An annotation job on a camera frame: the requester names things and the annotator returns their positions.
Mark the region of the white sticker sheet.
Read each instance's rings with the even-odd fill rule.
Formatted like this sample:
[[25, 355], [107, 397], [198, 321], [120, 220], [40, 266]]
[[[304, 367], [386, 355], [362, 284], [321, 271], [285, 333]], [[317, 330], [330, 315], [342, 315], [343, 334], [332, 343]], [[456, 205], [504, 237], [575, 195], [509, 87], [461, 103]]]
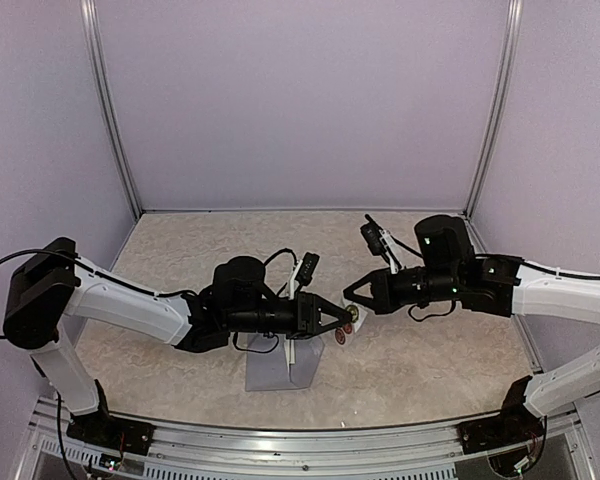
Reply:
[[358, 309], [360, 311], [360, 319], [356, 323], [352, 323], [351, 319], [350, 319], [350, 321], [348, 323], [346, 323], [344, 326], [338, 327], [335, 330], [334, 338], [338, 345], [344, 345], [346, 343], [347, 339], [351, 335], [357, 333], [361, 329], [366, 317], [368, 316], [368, 310], [365, 307], [363, 307], [355, 302], [349, 301], [349, 300], [345, 300], [345, 299], [341, 300], [341, 306], [344, 309], [346, 306], [348, 306], [350, 304], [356, 305], [358, 307]]

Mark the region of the green round seal sticker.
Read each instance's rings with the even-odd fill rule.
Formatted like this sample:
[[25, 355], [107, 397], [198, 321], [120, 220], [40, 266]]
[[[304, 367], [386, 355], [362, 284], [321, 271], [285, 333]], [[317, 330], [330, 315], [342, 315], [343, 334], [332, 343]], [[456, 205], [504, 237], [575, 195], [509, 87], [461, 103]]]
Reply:
[[356, 323], [360, 319], [360, 311], [356, 305], [350, 304], [345, 307], [345, 310], [351, 315], [351, 322]]

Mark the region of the beige lined letter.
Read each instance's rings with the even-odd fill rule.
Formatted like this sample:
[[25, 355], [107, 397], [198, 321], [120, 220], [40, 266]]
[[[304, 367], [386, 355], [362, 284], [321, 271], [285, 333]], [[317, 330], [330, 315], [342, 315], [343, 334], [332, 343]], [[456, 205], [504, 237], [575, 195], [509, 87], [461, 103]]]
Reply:
[[291, 367], [296, 363], [296, 346], [295, 341], [286, 339], [284, 342], [284, 353], [287, 365]]

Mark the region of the grey paper envelope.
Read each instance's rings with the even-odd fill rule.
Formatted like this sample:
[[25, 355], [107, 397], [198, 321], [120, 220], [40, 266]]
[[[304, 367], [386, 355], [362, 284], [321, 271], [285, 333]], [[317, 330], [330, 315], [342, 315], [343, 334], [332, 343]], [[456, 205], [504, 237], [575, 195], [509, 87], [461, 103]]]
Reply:
[[289, 367], [284, 342], [276, 343], [250, 334], [247, 343], [245, 390], [247, 392], [303, 390], [311, 386], [318, 370], [324, 342], [319, 337], [294, 340], [296, 363]]

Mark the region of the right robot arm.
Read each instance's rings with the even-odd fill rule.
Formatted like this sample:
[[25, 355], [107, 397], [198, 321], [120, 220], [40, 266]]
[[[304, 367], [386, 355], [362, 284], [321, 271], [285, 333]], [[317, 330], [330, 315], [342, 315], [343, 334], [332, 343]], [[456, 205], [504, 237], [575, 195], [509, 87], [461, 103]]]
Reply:
[[[600, 326], [600, 275], [561, 270], [522, 257], [478, 254], [464, 221], [440, 214], [414, 227], [423, 263], [406, 268], [393, 248], [393, 236], [369, 219], [360, 229], [368, 248], [387, 262], [348, 286], [346, 300], [377, 315], [434, 302], [510, 318], [549, 316]], [[531, 424], [565, 404], [600, 392], [600, 345], [539, 375], [514, 382], [493, 419], [491, 433], [503, 444], [515, 442]]]

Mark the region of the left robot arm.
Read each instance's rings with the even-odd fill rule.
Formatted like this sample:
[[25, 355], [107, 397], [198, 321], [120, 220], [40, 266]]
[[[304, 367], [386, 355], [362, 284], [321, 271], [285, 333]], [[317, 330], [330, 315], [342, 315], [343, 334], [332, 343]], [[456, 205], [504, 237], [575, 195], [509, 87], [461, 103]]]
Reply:
[[101, 445], [113, 443], [120, 424], [66, 339], [64, 316], [108, 323], [189, 353], [222, 348], [234, 333], [308, 340], [352, 320], [344, 308], [305, 291], [319, 261], [312, 253], [294, 267], [284, 296], [266, 285], [266, 263], [251, 256], [217, 266], [211, 284], [199, 293], [167, 293], [100, 269], [65, 237], [27, 255], [10, 280], [3, 334], [30, 353], [69, 412], [80, 417], [82, 430]]

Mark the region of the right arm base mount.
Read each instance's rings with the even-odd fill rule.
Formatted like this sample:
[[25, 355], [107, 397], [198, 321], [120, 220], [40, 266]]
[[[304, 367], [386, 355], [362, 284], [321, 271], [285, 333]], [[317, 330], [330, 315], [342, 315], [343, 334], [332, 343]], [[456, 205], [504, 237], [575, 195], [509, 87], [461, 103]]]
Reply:
[[497, 449], [544, 435], [543, 417], [537, 417], [525, 406], [525, 390], [532, 377], [527, 375], [509, 387], [497, 414], [478, 420], [461, 422], [457, 432], [464, 454]]

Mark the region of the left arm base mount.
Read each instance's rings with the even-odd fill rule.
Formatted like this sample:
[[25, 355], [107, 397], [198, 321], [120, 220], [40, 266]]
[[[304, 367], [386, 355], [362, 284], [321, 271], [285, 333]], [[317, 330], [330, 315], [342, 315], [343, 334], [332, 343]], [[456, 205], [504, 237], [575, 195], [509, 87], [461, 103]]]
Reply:
[[95, 445], [120, 454], [147, 456], [156, 427], [144, 421], [116, 417], [109, 411], [106, 395], [98, 380], [97, 409], [88, 414], [70, 414], [67, 435], [86, 444]]

